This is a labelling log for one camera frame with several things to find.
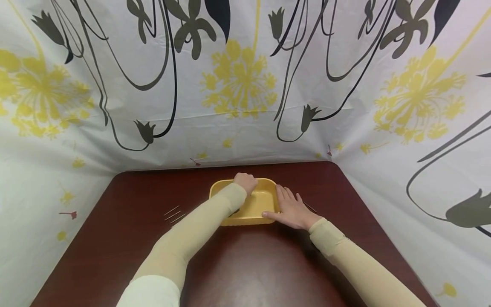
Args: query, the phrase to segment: dark red table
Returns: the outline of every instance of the dark red table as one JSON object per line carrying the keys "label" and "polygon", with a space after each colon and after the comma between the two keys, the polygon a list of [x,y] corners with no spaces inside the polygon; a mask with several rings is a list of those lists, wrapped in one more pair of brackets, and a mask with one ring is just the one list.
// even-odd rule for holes
{"label": "dark red table", "polygon": [[[299,192],[304,201],[369,252],[428,307],[435,303],[333,163],[128,172],[116,176],[32,307],[113,307],[157,239],[164,214],[208,198],[211,185],[236,172]],[[183,307],[364,306],[308,233],[270,225],[221,227],[193,258]]]}

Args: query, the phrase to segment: right hand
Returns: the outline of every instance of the right hand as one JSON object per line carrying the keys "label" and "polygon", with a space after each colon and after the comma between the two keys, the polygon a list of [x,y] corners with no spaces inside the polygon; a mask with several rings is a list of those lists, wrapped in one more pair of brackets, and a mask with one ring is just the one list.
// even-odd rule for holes
{"label": "right hand", "polygon": [[263,217],[294,229],[305,230],[309,230],[315,222],[322,218],[304,205],[300,194],[297,193],[297,199],[295,199],[292,191],[288,188],[276,185],[276,196],[280,213],[265,211],[263,212]]}
{"label": "right hand", "polygon": [[247,192],[247,196],[250,196],[252,191],[257,186],[257,179],[246,173],[237,173],[237,175],[234,177],[234,183],[243,187],[243,189]]}

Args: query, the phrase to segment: fabric backdrop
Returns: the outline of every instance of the fabric backdrop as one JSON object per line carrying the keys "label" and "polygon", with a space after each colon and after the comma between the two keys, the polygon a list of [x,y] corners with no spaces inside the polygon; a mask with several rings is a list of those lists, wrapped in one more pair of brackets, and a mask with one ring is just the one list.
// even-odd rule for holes
{"label": "fabric backdrop", "polygon": [[0,12],[0,305],[30,304],[122,171],[331,159],[441,306],[491,304],[487,1]]}

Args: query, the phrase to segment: forearm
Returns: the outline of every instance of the forearm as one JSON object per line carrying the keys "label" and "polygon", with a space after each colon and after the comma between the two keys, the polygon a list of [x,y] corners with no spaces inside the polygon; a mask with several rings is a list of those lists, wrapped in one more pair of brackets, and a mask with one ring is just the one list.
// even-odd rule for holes
{"label": "forearm", "polygon": [[198,206],[157,241],[132,281],[141,276],[159,275],[172,280],[182,290],[189,260],[245,198],[245,190],[231,184]]}
{"label": "forearm", "polygon": [[310,239],[353,285],[368,307],[424,307],[424,304],[372,256],[326,219],[310,229]]}

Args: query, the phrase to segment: yellow container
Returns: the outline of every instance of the yellow container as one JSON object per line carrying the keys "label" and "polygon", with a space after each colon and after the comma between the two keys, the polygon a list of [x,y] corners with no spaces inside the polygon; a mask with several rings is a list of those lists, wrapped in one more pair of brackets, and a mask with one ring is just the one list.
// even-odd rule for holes
{"label": "yellow container", "polygon": [[[233,182],[232,179],[215,182],[210,188],[210,198]],[[225,219],[222,226],[270,224],[273,220],[261,216],[263,211],[279,212],[276,184],[267,178],[258,178],[257,187],[239,211]]]}

